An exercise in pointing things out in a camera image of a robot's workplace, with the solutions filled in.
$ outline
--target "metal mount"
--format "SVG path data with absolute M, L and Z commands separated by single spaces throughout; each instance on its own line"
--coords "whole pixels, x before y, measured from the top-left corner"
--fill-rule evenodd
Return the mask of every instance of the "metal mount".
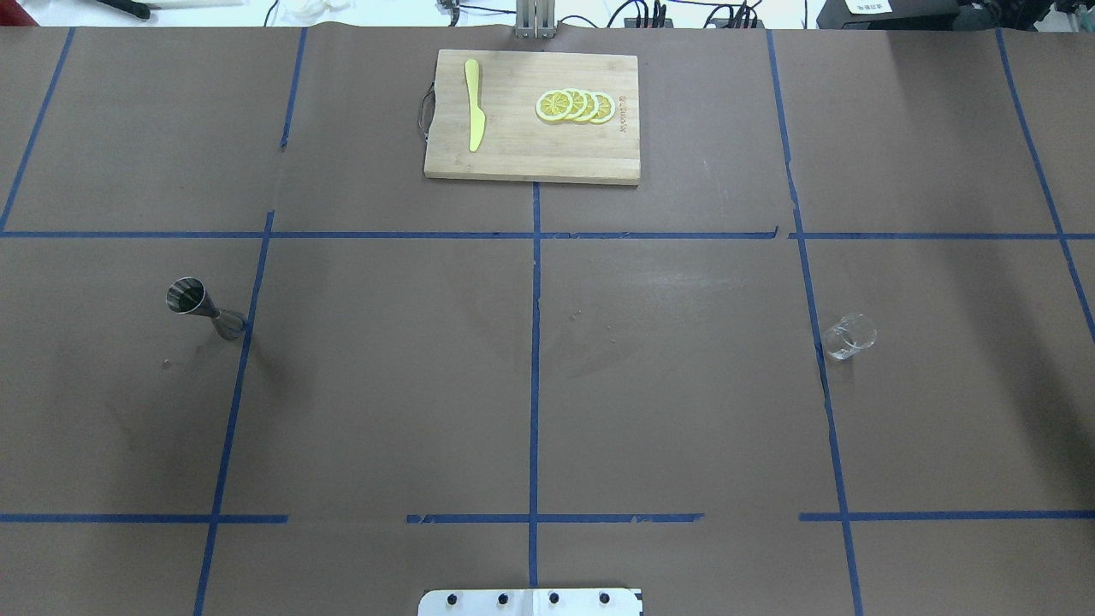
M 555 37 L 555 0 L 517 0 L 518 38 Z
M 638 589 L 430 591 L 418 616 L 642 616 Z

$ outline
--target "grid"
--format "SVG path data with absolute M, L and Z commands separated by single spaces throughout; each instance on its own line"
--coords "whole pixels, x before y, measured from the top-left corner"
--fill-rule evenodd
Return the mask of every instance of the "grid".
M 235 435 L 237 418 L 240 403 L 243 395 L 243 383 L 247 368 L 247 360 L 251 352 L 252 330 L 257 317 L 258 299 L 265 272 L 266 255 L 270 243 L 281 239 L 474 239 L 474 240 L 528 240 L 532 243 L 532 297 L 531 307 L 531 373 L 529 375 L 530 390 L 530 433 L 529 433 L 529 507 L 528 512 L 521 513 L 489 513 L 489 514 L 447 514 L 427 513 L 424 515 L 411 514 L 406 516 L 408 525 L 437 525 L 437 524 L 518 524 L 528 527 L 528 579 L 530 586 L 539 585 L 538 573 L 538 530 L 541 524 L 630 524 L 630 523 L 655 523 L 655 524 L 692 524 L 701 521 L 704 513 L 701 512 L 664 512 L 664 513 L 615 513 L 615 514 L 546 514 L 540 512 L 539 507 L 539 419 L 540 419 L 540 299 L 541 299 L 541 274 L 542 258 L 541 246 L 543 241 L 556 240 L 773 240 L 777 239 L 779 228 L 772 231 L 744 231 L 744 232 L 583 232 L 583 231 L 544 231 L 540 220 L 540 185 L 533 183 L 531 186 L 531 213 L 533 230 L 531 232 L 459 232 L 459 231 L 276 231 L 274 230 L 275 213 L 268 212 L 265 225 L 262 231 L 9 231 L 5 230 L 8 218 L 16 206 L 16 197 L 22 182 L 22 177 L 28 162 L 32 159 L 35 141 L 42 124 L 46 120 L 47 112 L 57 82 L 61 75 L 66 58 L 72 46 L 76 30 L 70 28 L 65 40 L 60 56 L 57 60 L 53 78 L 46 91 L 42 106 L 35 119 L 34 127 L 27 140 L 22 160 L 20 162 L 12 187 L 8 195 L 4 209 L 0 214 L 0 237 L 175 237 L 175 239 L 199 239 L 199 237 L 228 237 L 228 239 L 257 239 L 261 240 L 258 260 L 255 267 L 254 281 L 251 292 L 251 301 L 247 312 L 247 330 L 240 351 L 240 359 L 235 376 L 230 411 L 227 420 L 223 449 L 221 452 L 220 465 L 216 491 L 212 500 L 212 508 L 208 515 L 193 514 L 71 514 L 71 513 L 41 513 L 41 514 L 0 514 L 0 523 L 24 524 L 24 523 L 51 523 L 51 524 L 194 524 L 207 526 L 207 541 L 200 567 L 198 585 L 195 596 L 194 614 L 199 615 L 204 609 L 205 594 L 209 581 L 209 572 L 214 561 L 217 531 L 220 524 L 288 524 L 288 515 L 284 514 L 247 514 L 228 515 L 221 514 L 224 486 L 227 483 L 229 464 L 232 453 L 232 444 Z M 286 108 L 286 119 L 281 133 L 280 146 L 287 147 L 290 137 L 293 104 L 297 95 L 301 63 L 306 53 L 308 30 L 300 31 L 296 66 L 293 69 L 292 85 L 289 92 L 289 101 Z M 851 511 L 848 504 L 848 495 L 844 486 L 844 474 L 841 464 L 840 445 L 838 440 L 837 422 L 833 415 L 833 403 L 830 395 L 829 376 L 825 355 L 820 345 L 820 325 L 815 302 L 814 281 L 810 272 L 810 260 L 808 244 L 810 241 L 825 240 L 964 240 L 964 241 L 1057 241 L 1061 246 L 1071 280 L 1075 288 L 1076 300 L 1086 322 L 1088 334 L 1095 341 L 1095 322 L 1093 322 L 1090 304 L 1081 282 L 1080 276 L 1073 260 L 1070 242 L 1095 239 L 1095 233 L 1068 233 L 1061 222 L 1053 201 L 1046 175 L 1035 146 L 1034 138 L 1027 126 L 1023 112 L 1019 92 L 1012 75 L 1007 50 L 1003 37 L 1003 32 L 995 33 L 1000 51 L 1000 60 L 1007 79 L 1008 90 L 1015 107 L 1017 120 L 1019 123 L 1024 139 L 1029 150 L 1031 163 L 1037 173 L 1040 187 L 1042 189 L 1046 206 L 1053 221 L 1054 232 L 1052 233 L 940 233 L 940 232 L 809 232 L 803 222 L 802 210 L 799 208 L 798 191 L 795 186 L 792 173 L 792 147 L 789 142 L 786 117 L 783 104 L 783 94 L 780 85 L 780 74 L 776 63 L 776 49 L 771 31 L 766 33 L 769 60 L 771 65 L 772 86 L 774 103 L 776 107 L 781 140 L 784 153 L 786 179 L 791 200 L 794 205 L 795 229 L 787 233 L 786 237 L 796 242 L 799 261 L 803 274 L 804 292 L 808 307 L 810 329 L 817 362 L 818 375 L 822 386 L 823 408 L 828 421 L 828 439 L 834 478 L 834 489 L 839 504 L 837 512 L 802 512 L 798 520 L 803 523 L 840 523 L 844 551 L 848 565 L 850 591 L 855 614 L 864 613 L 862 594 L 860 589 L 858 568 L 855 558 L 855 547 L 853 542 L 853 524 L 875 523 L 875 522 L 899 522 L 899 521 L 968 521 L 968 520 L 1095 520 L 1095 511 L 1091 510 L 992 510 L 992 511 L 876 511 L 857 512 Z

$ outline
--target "white label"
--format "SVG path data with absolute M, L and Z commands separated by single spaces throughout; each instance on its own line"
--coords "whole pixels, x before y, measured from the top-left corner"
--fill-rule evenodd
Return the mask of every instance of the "white label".
M 892 13 L 889 0 L 844 0 L 848 10 L 853 15 L 876 15 L 878 13 Z

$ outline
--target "black handle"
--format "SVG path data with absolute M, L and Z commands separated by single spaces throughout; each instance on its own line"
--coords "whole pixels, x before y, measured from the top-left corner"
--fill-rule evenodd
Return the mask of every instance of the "black handle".
M 134 2 L 132 0 L 99 0 L 107 7 L 114 7 L 119 11 L 125 11 L 130 15 L 139 19 L 147 20 L 152 16 L 152 12 L 148 10 L 148 4 L 142 4 L 140 2 Z

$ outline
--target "lemon slice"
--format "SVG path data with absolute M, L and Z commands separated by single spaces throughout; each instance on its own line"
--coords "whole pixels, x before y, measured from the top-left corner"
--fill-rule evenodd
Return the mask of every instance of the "lemon slice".
M 537 115 L 544 121 L 565 119 L 574 98 L 565 90 L 549 90 L 537 101 Z
M 606 121 L 612 119 L 615 115 L 615 101 L 612 96 L 609 96 L 604 92 L 591 92 L 592 96 L 597 98 L 597 113 L 593 117 L 589 118 L 590 124 L 604 124 Z
M 586 106 L 586 113 L 579 115 L 578 117 L 575 117 L 574 120 L 589 121 L 597 115 L 597 109 L 601 108 L 601 102 L 597 96 L 593 95 L 592 92 L 589 92 L 587 90 L 583 90 L 581 95 L 586 97 L 589 104 Z
M 567 88 L 565 92 L 569 94 L 570 100 L 574 101 L 574 103 L 570 104 L 570 113 L 566 114 L 566 119 L 574 119 L 579 115 L 586 113 L 586 107 L 589 105 L 589 100 L 581 94 L 583 92 L 585 92 L 585 90 L 578 90 L 577 88 Z

